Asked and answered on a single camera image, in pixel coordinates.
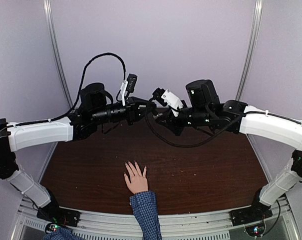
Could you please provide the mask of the clear nail polish bottle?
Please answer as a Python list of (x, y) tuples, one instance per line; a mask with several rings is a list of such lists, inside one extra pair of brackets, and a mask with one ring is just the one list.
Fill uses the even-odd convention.
[(163, 114), (162, 113), (157, 113), (156, 115), (153, 115), (153, 119), (158, 119), (162, 116)]

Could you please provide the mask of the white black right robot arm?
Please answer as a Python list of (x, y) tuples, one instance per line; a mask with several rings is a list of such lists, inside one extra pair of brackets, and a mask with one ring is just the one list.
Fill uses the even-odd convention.
[(228, 131), (271, 139), (294, 148), (291, 159), (274, 180), (257, 191), (247, 217), (257, 221), (275, 201), (302, 181), (302, 120), (295, 120), (258, 109), (245, 102), (228, 100), (221, 103), (209, 79), (186, 85), (191, 102), (187, 107), (169, 90), (157, 88), (153, 98), (169, 111), (156, 118), (156, 123), (179, 136), (185, 127), (208, 127), (213, 136)]

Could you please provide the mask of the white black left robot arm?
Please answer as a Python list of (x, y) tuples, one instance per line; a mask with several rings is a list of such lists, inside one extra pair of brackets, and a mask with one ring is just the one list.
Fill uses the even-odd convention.
[(62, 209), (45, 187), (18, 166), (15, 152), (41, 144), (84, 140), (96, 132), (99, 125), (121, 121), (132, 125), (156, 108), (156, 104), (138, 97), (107, 103), (113, 98), (102, 83), (91, 83), (79, 93), (79, 108), (58, 120), (9, 124), (6, 119), (0, 119), (0, 179), (11, 183), (43, 208), (44, 215), (52, 222), (61, 220)]

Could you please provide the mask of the mannequin hand with painted nails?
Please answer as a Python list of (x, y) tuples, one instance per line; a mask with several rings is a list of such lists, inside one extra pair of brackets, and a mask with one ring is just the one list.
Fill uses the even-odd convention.
[(149, 191), (147, 180), (147, 166), (141, 170), (138, 162), (125, 164), (127, 173), (124, 173), (124, 180), (131, 193), (138, 194)]

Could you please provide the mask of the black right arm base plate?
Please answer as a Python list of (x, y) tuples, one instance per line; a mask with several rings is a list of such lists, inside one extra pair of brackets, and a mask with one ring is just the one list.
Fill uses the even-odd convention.
[(273, 213), (270, 209), (263, 210), (252, 206), (230, 211), (233, 226), (247, 225), (272, 216)]

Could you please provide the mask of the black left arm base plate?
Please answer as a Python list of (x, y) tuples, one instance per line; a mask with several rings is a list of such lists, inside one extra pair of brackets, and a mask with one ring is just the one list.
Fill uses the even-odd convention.
[(59, 226), (77, 227), (80, 219), (80, 212), (66, 208), (60, 208), (58, 213), (54, 213), (52, 216), (49, 216), (49, 214), (45, 213), (44, 210), (39, 209), (37, 211), (36, 217), (54, 224), (58, 224)]

